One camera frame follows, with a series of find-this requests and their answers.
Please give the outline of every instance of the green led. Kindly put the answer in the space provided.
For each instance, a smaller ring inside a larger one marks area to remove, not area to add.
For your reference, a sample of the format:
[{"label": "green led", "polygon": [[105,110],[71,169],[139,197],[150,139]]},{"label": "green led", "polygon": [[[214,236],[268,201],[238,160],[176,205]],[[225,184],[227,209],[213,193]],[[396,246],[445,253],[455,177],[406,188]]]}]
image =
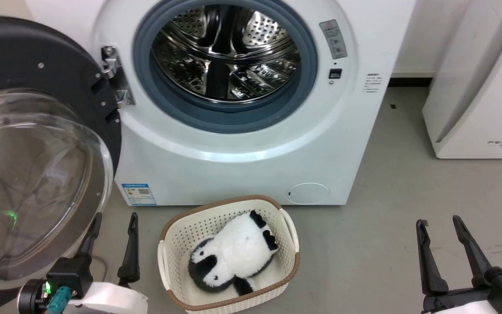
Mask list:
[{"label": "green led", "polygon": [[51,286],[49,282],[46,282],[46,286],[44,287],[44,290],[46,291],[47,294],[51,294]]},{"label": "green led", "polygon": [[17,225],[18,214],[13,211],[4,211],[3,213],[10,217],[9,224],[13,223],[12,229],[14,230],[14,227]]}]

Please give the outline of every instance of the stuffed animal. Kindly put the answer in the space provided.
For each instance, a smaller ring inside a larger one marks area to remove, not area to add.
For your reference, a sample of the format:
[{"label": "stuffed animal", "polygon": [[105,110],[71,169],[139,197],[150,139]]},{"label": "stuffed animal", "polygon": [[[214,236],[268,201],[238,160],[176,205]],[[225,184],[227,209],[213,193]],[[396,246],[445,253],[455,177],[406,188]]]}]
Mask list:
[{"label": "stuffed animal", "polygon": [[202,290],[220,292],[234,284],[242,296],[255,290],[251,277],[267,268],[277,250],[267,223],[251,211],[197,245],[189,259],[189,274]]}]

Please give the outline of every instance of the open washing machine door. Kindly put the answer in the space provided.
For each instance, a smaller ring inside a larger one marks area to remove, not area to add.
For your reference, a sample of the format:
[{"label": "open washing machine door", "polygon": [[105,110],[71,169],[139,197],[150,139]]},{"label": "open washing machine door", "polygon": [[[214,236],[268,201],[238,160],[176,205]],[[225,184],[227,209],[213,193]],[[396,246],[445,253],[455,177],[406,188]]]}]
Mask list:
[{"label": "open washing machine door", "polygon": [[120,132],[114,91],[87,52],[0,17],[0,306],[76,251],[109,197]]}]

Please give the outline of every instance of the gray floor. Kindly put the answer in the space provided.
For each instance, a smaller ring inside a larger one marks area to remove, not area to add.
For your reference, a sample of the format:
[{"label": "gray floor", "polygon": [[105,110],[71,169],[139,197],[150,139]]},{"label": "gray floor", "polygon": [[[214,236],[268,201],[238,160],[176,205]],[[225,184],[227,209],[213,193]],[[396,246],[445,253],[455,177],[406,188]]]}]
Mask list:
[{"label": "gray floor", "polygon": [[[279,298],[246,314],[419,313],[419,218],[429,221],[450,288],[468,287],[471,278],[452,215],[464,219],[490,262],[502,266],[502,160],[436,159],[421,116],[426,96],[423,88],[389,89],[347,206],[287,208],[299,235],[299,272]],[[156,248],[164,224],[186,209],[136,208],[142,278],[133,288],[148,296],[150,314],[183,313],[163,289]],[[117,281],[132,211],[114,191],[94,252],[109,263],[108,281]],[[99,278],[102,268],[93,264]]]}]

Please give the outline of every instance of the basket handle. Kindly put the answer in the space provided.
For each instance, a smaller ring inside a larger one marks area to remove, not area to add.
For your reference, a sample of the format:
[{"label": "basket handle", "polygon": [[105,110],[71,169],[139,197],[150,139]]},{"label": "basket handle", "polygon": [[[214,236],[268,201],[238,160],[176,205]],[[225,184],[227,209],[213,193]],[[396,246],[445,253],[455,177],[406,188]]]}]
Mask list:
[{"label": "basket handle", "polygon": [[281,208],[280,212],[282,213],[282,216],[284,217],[284,220],[289,227],[289,233],[292,236],[293,246],[295,246],[295,252],[298,253],[299,240],[297,238],[297,231],[295,230],[295,225],[293,224],[293,220],[284,209]]},{"label": "basket handle", "polygon": [[166,290],[170,289],[170,272],[168,271],[168,263],[166,262],[166,245],[164,240],[158,243],[158,269],[160,271],[160,278]]}]

